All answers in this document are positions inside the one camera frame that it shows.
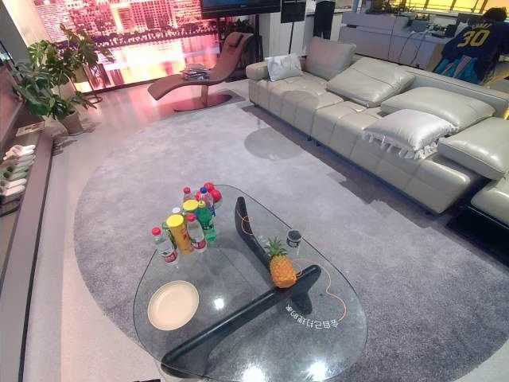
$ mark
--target sectional sofa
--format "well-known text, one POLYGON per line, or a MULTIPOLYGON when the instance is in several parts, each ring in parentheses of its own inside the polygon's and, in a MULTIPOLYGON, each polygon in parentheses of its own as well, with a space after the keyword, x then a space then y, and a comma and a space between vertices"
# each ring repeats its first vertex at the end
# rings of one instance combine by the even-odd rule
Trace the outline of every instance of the sectional sofa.
POLYGON ((508 226, 509 95, 354 53, 314 37, 300 76, 252 64, 250 100, 432 212, 474 195, 508 226))

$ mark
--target chaise lounge chair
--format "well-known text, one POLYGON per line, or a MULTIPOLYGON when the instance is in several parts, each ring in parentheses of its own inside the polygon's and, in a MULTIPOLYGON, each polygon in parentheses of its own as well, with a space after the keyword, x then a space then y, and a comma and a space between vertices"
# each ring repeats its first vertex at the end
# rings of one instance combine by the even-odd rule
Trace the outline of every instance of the chaise lounge chair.
POLYGON ((196 110, 219 105, 231 98, 228 94, 208 94, 208 87, 225 81, 237 68, 240 55, 246 48, 252 33, 233 32, 226 38, 223 50, 217 59, 216 66, 210 70, 210 78, 206 80, 185 80, 181 74, 173 74, 161 78, 149 86, 149 93, 155 99, 161 99, 173 89, 189 85, 201 85, 201 97, 187 99, 173 104, 176 111, 196 110))

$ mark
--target gray leather sofa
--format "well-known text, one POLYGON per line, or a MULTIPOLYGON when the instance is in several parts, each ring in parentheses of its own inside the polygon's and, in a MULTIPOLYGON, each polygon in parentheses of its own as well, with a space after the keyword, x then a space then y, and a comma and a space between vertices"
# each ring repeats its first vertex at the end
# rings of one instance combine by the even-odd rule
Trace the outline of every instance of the gray leather sofa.
MULTIPOLYGON (((509 121, 505 120, 509 95, 416 68, 355 57, 354 50, 354 45, 314 37, 308 56, 301 59, 302 76, 277 81, 270 80, 266 62, 252 64, 247 67, 250 100, 435 213, 491 179, 472 203, 509 224, 509 121), (422 158, 408 158, 398 147, 366 139, 369 126, 402 109, 440 117, 454 132, 422 158), (495 133, 492 124, 498 127, 495 133), (459 142, 465 139, 470 146, 462 151, 459 142), (448 140, 456 145, 447 144, 448 140), (498 167, 490 171, 491 166, 498 167)), ((419 128, 412 120, 408 127, 419 128)))

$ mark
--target pineapple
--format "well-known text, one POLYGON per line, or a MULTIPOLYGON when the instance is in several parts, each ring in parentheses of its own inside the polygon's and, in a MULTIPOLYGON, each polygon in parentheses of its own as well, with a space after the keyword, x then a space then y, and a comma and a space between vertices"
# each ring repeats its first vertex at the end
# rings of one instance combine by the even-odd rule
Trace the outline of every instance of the pineapple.
POLYGON ((290 288, 296 281, 297 275, 292 263, 286 257, 288 252, 282 246, 280 239, 274 237, 265 246, 270 256, 270 275, 272 281, 279 288, 290 288))

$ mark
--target gray rug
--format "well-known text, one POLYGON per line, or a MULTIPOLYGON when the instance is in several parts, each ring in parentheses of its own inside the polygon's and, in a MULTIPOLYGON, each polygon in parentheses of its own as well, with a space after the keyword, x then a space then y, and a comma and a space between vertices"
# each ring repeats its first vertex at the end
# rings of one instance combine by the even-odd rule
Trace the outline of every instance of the gray rug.
POLYGON ((352 283, 368 339, 335 380, 455 380, 499 349, 509 336, 505 267, 445 228, 447 216, 426 214, 249 105, 155 123, 113 150, 85 187, 76 256, 127 336, 137 340, 133 300, 153 253, 151 227, 180 203, 184 185, 210 180, 239 187, 298 228, 352 283))

